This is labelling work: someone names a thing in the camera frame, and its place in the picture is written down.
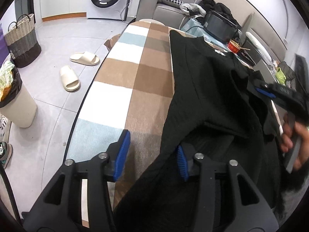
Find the person's right hand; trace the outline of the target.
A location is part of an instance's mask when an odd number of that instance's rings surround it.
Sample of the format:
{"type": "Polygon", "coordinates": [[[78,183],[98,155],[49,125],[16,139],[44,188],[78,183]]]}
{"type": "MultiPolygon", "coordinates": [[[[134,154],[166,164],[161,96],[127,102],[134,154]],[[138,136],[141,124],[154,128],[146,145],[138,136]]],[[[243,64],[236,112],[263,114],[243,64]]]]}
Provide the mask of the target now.
{"type": "Polygon", "coordinates": [[[289,125],[289,115],[288,114],[285,114],[283,119],[284,119],[284,124],[282,126],[283,134],[281,136],[282,141],[280,145],[282,152],[287,153],[295,147],[295,142],[292,139],[295,135],[297,135],[298,137],[301,137],[302,139],[299,153],[293,164],[293,170],[298,171],[308,161],[308,154],[309,154],[308,128],[300,122],[295,122],[294,127],[291,128],[289,125]]]}

